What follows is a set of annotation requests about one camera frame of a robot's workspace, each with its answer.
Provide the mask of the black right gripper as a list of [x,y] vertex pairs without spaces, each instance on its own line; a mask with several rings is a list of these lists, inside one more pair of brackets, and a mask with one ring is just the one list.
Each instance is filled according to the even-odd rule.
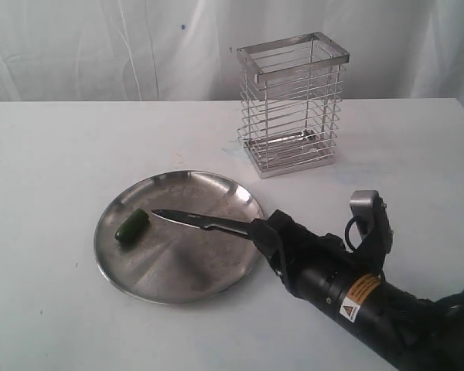
[[319,236],[279,209],[268,224],[254,219],[248,234],[289,293],[302,300],[336,300],[359,277],[379,275],[379,247],[372,236],[347,250],[341,237]]

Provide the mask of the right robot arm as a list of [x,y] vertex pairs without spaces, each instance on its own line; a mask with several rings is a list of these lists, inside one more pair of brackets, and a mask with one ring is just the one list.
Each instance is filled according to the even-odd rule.
[[275,211],[255,219],[250,236],[287,291],[314,305],[399,370],[464,370],[464,289],[437,301],[390,284],[383,262],[391,245],[384,211],[367,221],[354,251],[317,236]]

